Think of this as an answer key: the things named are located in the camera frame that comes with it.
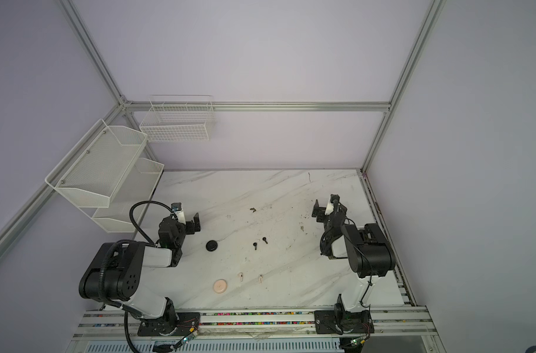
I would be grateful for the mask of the black earbud charging case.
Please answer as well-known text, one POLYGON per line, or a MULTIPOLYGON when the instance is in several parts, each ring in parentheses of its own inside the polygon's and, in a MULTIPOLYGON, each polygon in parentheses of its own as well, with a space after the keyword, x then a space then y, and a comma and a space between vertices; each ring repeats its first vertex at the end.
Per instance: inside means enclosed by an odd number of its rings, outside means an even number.
POLYGON ((208 252, 214 252, 217 250, 217 248, 218 248, 218 242, 216 241, 211 240, 206 243, 206 250, 208 252))

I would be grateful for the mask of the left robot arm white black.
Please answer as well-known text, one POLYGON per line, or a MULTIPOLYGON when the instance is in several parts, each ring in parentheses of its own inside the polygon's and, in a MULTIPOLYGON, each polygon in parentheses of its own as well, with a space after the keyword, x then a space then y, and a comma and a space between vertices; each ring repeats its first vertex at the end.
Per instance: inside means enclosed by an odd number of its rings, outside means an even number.
POLYGON ((128 215, 144 241, 123 239, 104 243, 79 282, 79 295, 83 299, 123 310, 136 319, 177 322, 172 300, 143 285, 142 272, 144 268, 177 266, 186 237, 201 231, 200 215, 196 213, 187 220, 180 203, 167 205, 153 200, 135 203, 128 215), (168 216, 159 223, 157 241, 142 230, 134 217, 134 211, 147 204, 168 211, 168 216))

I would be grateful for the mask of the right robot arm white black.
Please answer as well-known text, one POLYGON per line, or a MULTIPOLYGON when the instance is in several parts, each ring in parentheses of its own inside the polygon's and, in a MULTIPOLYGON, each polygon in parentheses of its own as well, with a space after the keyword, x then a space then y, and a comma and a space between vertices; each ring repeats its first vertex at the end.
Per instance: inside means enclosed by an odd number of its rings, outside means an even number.
POLYGON ((376 223, 358 227, 348 217, 347 207, 337 194, 330 195, 325 207, 315 202, 312 218, 324 226, 319 239, 320 254, 330 260, 347 260, 358 278, 353 288, 339 295, 335 307, 350 313, 368 311, 372 291, 379 279, 396 267, 389 240, 376 223))

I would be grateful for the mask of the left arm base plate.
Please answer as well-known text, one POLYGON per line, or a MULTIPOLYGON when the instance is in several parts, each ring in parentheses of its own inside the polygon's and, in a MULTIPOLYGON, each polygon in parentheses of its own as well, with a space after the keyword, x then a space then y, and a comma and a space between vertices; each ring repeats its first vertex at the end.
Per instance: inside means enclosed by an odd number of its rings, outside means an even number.
POLYGON ((177 313, 174 320, 165 318, 143 319, 137 332, 138 337, 184 337, 200 325, 200 313, 177 313))

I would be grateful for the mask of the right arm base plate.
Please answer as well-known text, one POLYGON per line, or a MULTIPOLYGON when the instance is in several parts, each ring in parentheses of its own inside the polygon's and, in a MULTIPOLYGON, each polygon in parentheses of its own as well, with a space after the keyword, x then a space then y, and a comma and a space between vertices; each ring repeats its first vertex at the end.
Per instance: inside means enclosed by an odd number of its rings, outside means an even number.
POLYGON ((373 334, 375 328, 369 310, 358 313, 316 310, 314 312, 317 334, 373 334))

